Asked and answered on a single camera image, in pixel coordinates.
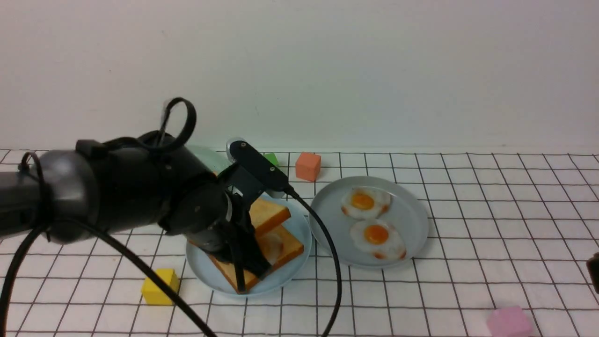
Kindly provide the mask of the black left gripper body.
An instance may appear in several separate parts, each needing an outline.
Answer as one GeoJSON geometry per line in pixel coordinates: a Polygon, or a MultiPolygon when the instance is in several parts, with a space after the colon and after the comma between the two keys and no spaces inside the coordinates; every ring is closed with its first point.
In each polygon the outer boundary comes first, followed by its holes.
{"type": "Polygon", "coordinates": [[[186,180],[171,198],[162,228],[167,235],[184,235],[189,243],[220,262],[232,263],[226,225],[234,225],[237,232],[239,225],[255,230],[249,215],[251,205],[225,183],[223,174],[216,175],[200,164],[199,173],[186,180]]]}

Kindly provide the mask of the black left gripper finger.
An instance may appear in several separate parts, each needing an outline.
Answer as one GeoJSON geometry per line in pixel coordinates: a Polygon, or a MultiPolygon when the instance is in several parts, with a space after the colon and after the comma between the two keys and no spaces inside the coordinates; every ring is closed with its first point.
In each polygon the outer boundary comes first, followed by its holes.
{"type": "Polygon", "coordinates": [[[244,261],[242,256],[242,245],[238,237],[237,229],[234,225],[226,225],[227,242],[230,247],[230,254],[234,265],[235,277],[237,282],[237,293],[246,294],[244,261]]]}
{"type": "Polygon", "coordinates": [[[263,279],[271,271],[271,263],[264,256],[257,241],[255,230],[238,226],[238,245],[241,249],[242,266],[257,279],[263,279]]]}

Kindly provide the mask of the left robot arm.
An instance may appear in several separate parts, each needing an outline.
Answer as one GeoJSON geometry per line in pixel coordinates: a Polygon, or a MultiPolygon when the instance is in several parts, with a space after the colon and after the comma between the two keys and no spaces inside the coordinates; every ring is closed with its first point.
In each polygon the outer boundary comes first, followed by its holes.
{"type": "Polygon", "coordinates": [[[219,262],[265,277],[272,269],[259,249],[251,205],[282,191],[287,177],[242,139],[227,145],[233,164],[216,175],[166,135],[165,151],[149,150],[149,132],[133,144],[79,140],[70,151],[48,151],[31,167],[1,173],[1,238],[43,227],[47,239],[71,244],[158,224],[219,262]]]}

